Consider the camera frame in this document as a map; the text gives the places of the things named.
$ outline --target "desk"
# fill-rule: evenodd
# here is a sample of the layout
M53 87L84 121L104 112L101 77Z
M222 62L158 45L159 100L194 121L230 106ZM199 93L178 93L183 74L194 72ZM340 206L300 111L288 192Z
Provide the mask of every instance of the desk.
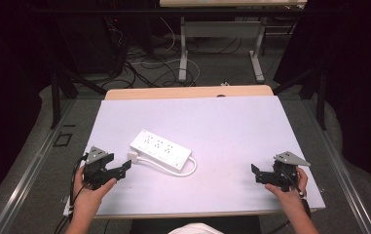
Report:
M250 164L270 172L274 155L304 158L278 97L268 86L190 87L109 91L87 144L127 160L142 130L192 150L197 170L187 177L133 164L104 197L98 218L259 215L281 212L276 197L255 182ZM187 163L184 172L193 164ZM313 210L325 208L309 168Z
M266 7L305 5L307 0L161 0L162 7ZM264 36L266 18L260 21L185 21L181 18L181 61L179 64L179 81L186 80L188 51L187 37L252 37L256 38L254 50L249 52L255 78L258 83L264 83L264 75L258 61L258 54Z

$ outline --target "electrical socket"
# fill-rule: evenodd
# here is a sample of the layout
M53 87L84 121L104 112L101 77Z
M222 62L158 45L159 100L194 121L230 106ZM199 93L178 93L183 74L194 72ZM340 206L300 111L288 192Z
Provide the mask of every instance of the electrical socket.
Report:
M130 144L132 149L146 155L155 163L180 173L191 156L191 150L173 143L163 137L142 130Z

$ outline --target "power strip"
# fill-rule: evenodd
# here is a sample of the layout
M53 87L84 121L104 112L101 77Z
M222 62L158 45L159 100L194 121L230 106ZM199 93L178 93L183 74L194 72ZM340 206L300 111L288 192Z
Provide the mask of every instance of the power strip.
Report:
M165 138L142 130L130 144L132 149L148 156L157 164L180 173L185 162L191 156L191 150Z

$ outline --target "hand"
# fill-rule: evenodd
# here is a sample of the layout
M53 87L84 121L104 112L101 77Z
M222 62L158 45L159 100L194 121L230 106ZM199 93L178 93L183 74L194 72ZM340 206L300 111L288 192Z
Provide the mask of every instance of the hand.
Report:
M84 169L85 167L81 167L75 176L73 199L76 197L76 200L74 203L73 218L66 230L66 233L87 232L94 215L99 209L102 198L110 191L113 185L116 184L116 178L111 178L95 191L90 190L86 185L84 185L82 179Z
M306 186L309 178L300 168L297 168L297 173L298 187L304 193L304 196L307 196ZM296 233L318 233L312 221L308 217L303 202L301 201L300 195L296 189L291 188L291 191L289 192L282 192L279 188L269 183L265 185L265 188L274 193L274 195L279 199L282 209L292 223Z

